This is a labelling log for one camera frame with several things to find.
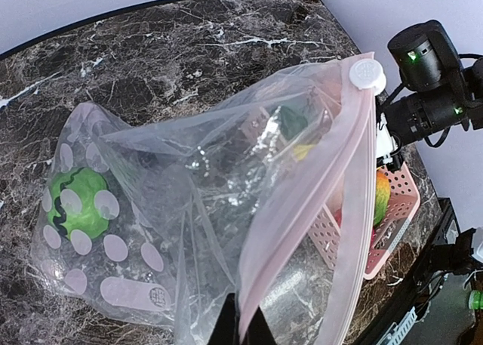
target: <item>marble countertop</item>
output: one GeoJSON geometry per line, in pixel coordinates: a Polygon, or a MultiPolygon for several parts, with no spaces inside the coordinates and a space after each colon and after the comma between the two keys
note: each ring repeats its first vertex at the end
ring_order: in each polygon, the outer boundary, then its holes
{"type": "MultiPolygon", "coordinates": [[[[130,125],[142,125],[202,112],[286,66],[357,53],[319,0],[188,0],[101,20],[0,62],[0,339],[173,342],[169,331],[113,321],[82,300],[52,294],[30,264],[45,176],[76,105],[93,100],[130,125]]],[[[415,148],[406,150],[406,160],[421,207],[388,264],[364,283],[347,343],[397,289],[440,215],[415,148]]],[[[305,239],[291,261],[302,267],[316,255],[305,239]]],[[[317,310],[310,320],[291,321],[287,331],[280,314],[266,311],[281,345],[313,342],[317,310]]]]}

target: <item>pink plastic basket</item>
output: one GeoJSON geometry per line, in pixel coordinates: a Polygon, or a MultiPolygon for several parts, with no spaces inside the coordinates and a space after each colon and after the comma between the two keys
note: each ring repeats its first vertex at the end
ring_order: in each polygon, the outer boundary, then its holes
{"type": "MultiPolygon", "coordinates": [[[[368,255],[364,278],[373,279],[394,251],[420,206],[420,194],[406,164],[400,171],[381,171],[389,178],[391,198],[387,214],[377,228],[368,255]]],[[[340,229],[333,214],[324,206],[309,231],[309,237],[330,269],[335,268],[340,229]]]]}

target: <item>clear plastic bag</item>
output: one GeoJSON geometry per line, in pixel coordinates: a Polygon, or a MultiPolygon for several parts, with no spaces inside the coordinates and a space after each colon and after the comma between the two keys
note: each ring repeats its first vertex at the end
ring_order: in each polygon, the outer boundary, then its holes
{"type": "Polygon", "coordinates": [[[348,72],[367,57],[283,69],[208,112],[139,128],[78,105],[32,240],[46,283],[110,318],[170,326],[183,345],[206,343],[236,292],[243,335],[344,175],[347,233],[322,328],[348,326],[375,183],[374,95],[348,72]]]}

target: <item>green object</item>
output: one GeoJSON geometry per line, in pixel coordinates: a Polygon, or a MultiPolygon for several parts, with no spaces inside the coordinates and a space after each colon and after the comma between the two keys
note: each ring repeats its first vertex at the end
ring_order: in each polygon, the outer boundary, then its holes
{"type": "Polygon", "coordinates": [[[468,300],[468,307],[471,310],[483,310],[483,292],[471,291],[468,300]]]}
{"type": "Polygon", "coordinates": [[[376,173],[376,200],[374,201],[374,227],[378,227],[386,216],[389,198],[391,197],[391,184],[382,171],[376,173]]]}
{"type": "Polygon", "coordinates": [[[47,213],[48,221],[54,228],[57,228],[54,224],[54,217],[57,217],[57,220],[59,220],[63,216],[56,209],[56,201],[57,204],[60,204],[61,187],[72,190],[82,204],[80,212],[69,210],[69,207],[66,205],[62,206],[65,211],[65,222],[61,223],[61,226],[66,228],[68,239],[70,239],[70,233],[74,229],[81,230],[91,239],[98,237],[107,229],[109,221],[100,216],[94,205],[94,197],[97,192],[107,190],[107,183],[101,174],[90,168],[76,168],[68,173],[59,173],[54,177],[50,186],[54,205],[47,213]]]}
{"type": "Polygon", "coordinates": [[[292,140],[309,125],[304,116],[286,106],[280,106],[278,114],[281,122],[280,131],[287,141],[292,140]]]}

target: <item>pink circle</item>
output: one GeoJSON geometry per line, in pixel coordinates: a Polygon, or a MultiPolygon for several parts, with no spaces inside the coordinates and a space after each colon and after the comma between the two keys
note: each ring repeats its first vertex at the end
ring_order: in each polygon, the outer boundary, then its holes
{"type": "Polygon", "coordinates": [[[85,256],[92,249],[92,241],[87,234],[81,230],[74,229],[70,233],[70,241],[75,251],[81,256],[85,256]]]}
{"type": "Polygon", "coordinates": [[[128,247],[121,237],[108,234],[104,237],[104,251],[114,262],[122,262],[128,258],[128,247]]]}
{"type": "Polygon", "coordinates": [[[42,209],[46,212],[52,209],[52,196],[48,188],[45,188],[44,195],[42,196],[42,209]]]}
{"type": "Polygon", "coordinates": [[[70,171],[70,169],[72,169],[72,166],[74,165],[74,153],[72,152],[70,146],[66,143],[60,145],[59,157],[60,171],[62,171],[63,173],[70,171]]]}
{"type": "Polygon", "coordinates": [[[81,198],[72,189],[60,192],[60,203],[67,214],[80,214],[82,212],[81,198]]]}
{"type": "Polygon", "coordinates": [[[88,287],[88,278],[77,268],[70,270],[63,281],[77,294],[84,294],[88,287]]]}
{"type": "Polygon", "coordinates": [[[60,248],[60,236],[59,233],[52,227],[52,226],[45,226],[43,229],[44,238],[48,245],[50,245],[53,249],[60,248]]]}
{"type": "Polygon", "coordinates": [[[102,218],[116,219],[119,215],[118,199],[109,190],[100,190],[94,196],[94,206],[102,218]]]}
{"type": "Polygon", "coordinates": [[[88,145],[88,148],[85,150],[85,159],[89,167],[98,173],[105,173],[109,170],[95,143],[88,145]]]}
{"type": "Polygon", "coordinates": [[[144,262],[157,272],[162,272],[165,268],[165,262],[154,245],[151,243],[144,243],[141,246],[141,256],[143,256],[144,262]]]}

